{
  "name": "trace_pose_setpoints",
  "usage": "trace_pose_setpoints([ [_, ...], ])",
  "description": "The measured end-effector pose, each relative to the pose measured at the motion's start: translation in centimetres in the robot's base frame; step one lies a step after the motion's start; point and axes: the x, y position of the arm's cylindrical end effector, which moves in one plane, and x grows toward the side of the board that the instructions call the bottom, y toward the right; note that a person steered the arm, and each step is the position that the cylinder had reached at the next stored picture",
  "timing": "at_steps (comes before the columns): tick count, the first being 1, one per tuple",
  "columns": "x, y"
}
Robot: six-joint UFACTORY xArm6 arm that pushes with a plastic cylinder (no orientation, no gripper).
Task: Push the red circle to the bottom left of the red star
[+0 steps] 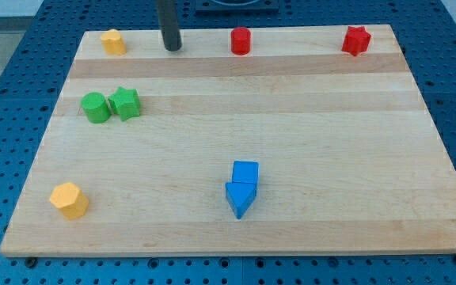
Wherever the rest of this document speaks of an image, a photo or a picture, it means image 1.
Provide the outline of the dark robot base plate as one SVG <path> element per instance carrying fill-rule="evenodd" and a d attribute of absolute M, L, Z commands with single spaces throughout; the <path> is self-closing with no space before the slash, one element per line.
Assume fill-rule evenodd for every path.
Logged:
<path fill-rule="evenodd" d="M 195 0 L 196 13 L 276 12 L 280 0 Z"/>

